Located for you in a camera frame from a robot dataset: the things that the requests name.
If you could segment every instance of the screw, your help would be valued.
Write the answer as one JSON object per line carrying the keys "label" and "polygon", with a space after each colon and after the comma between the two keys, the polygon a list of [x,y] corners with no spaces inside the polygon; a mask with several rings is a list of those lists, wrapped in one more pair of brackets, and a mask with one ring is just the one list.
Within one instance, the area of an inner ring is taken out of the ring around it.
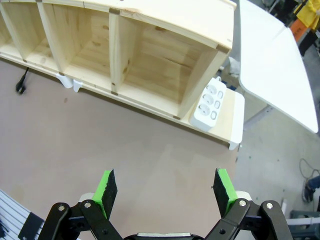
{"label": "screw", "polygon": [[247,203],[246,203],[245,201],[241,200],[241,201],[239,202],[239,205],[240,205],[241,207],[243,207],[243,206],[247,205]]}
{"label": "screw", "polygon": [[90,208],[90,207],[91,207],[91,203],[90,203],[90,202],[86,202],[86,203],[84,204],[84,207],[85,207],[85,208]]}
{"label": "screw", "polygon": [[266,207],[267,207],[268,209],[272,209],[274,206],[272,205],[272,203],[268,202],[268,203],[266,204]]}

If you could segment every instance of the white table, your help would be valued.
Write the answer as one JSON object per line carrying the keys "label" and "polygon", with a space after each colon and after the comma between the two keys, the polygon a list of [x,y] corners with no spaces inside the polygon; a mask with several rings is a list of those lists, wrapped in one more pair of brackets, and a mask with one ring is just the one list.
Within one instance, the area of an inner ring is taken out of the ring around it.
{"label": "white table", "polygon": [[306,69],[291,30],[268,12],[240,0],[241,67],[239,83],[268,105],[244,130],[274,108],[317,133],[318,121]]}

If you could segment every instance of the wooden shelf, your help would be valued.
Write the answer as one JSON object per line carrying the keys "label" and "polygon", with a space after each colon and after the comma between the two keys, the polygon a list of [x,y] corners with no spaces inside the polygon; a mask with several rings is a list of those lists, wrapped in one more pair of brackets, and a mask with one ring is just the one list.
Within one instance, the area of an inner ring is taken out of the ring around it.
{"label": "wooden shelf", "polygon": [[47,35],[54,41],[60,71],[110,90],[109,13],[49,3],[39,9]]}
{"label": "wooden shelf", "polygon": [[16,48],[11,35],[6,27],[4,18],[0,13],[0,53],[10,57],[22,59],[18,49]]}
{"label": "wooden shelf", "polygon": [[212,49],[152,24],[128,18],[119,22],[120,28],[133,26],[136,37],[131,38],[134,51],[122,70],[125,76],[118,85],[117,93],[170,116],[177,116],[197,62],[203,52]]}
{"label": "wooden shelf", "polygon": [[4,2],[2,14],[22,58],[30,64],[58,72],[38,6],[35,2]]}

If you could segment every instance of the person's leg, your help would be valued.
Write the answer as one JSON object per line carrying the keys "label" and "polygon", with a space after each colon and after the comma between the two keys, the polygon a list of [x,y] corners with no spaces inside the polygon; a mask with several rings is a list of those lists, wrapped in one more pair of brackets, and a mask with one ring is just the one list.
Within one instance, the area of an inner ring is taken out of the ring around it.
{"label": "person's leg", "polygon": [[305,56],[306,51],[308,48],[311,47],[312,44],[318,39],[317,35],[313,31],[309,31],[305,38],[299,45],[299,51],[302,57]]}
{"label": "person's leg", "polygon": [[317,188],[320,188],[320,175],[305,181],[302,200],[306,203],[312,202]]}

